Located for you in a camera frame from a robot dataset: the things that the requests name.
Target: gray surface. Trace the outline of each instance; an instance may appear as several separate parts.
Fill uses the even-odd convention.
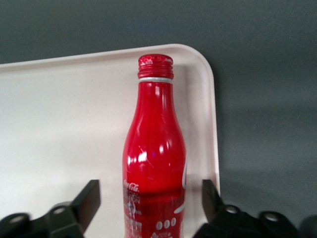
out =
[[[317,214],[317,1],[0,1],[0,63],[168,43],[213,68],[224,200]]]

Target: red aluminum bottle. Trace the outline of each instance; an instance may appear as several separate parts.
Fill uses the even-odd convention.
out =
[[[183,237],[186,151],[172,64],[165,55],[139,58],[138,102],[122,160],[125,238]]]

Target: metal bolt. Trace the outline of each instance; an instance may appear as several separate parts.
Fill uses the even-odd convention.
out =
[[[16,223],[16,222],[19,222],[23,220],[23,216],[17,216],[17,217],[14,217],[10,220],[10,223]]]
[[[238,210],[233,206],[227,206],[226,211],[232,214],[236,214],[238,212]]]
[[[274,215],[274,214],[272,214],[272,213],[266,213],[266,214],[264,215],[264,217],[265,217],[266,219],[268,219],[269,221],[272,221],[272,222],[277,222],[277,221],[278,221],[277,216]]]
[[[62,213],[62,212],[64,212],[64,211],[65,211],[65,208],[64,208],[64,207],[60,207],[60,208],[55,209],[55,210],[53,211],[53,213],[54,213],[55,215],[57,215],[57,214],[60,214],[60,213]]]

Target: bottle cap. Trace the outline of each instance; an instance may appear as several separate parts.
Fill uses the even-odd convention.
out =
[[[139,58],[139,78],[162,77],[173,79],[173,59],[166,55],[150,54]]]

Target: white tray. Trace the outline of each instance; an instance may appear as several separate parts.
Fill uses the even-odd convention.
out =
[[[122,238],[122,148],[136,107],[138,57],[174,59],[174,102],[187,147],[184,235],[206,221],[202,179],[219,189],[212,70],[172,44],[0,65],[0,219],[32,219],[100,179],[102,204],[87,238]]]

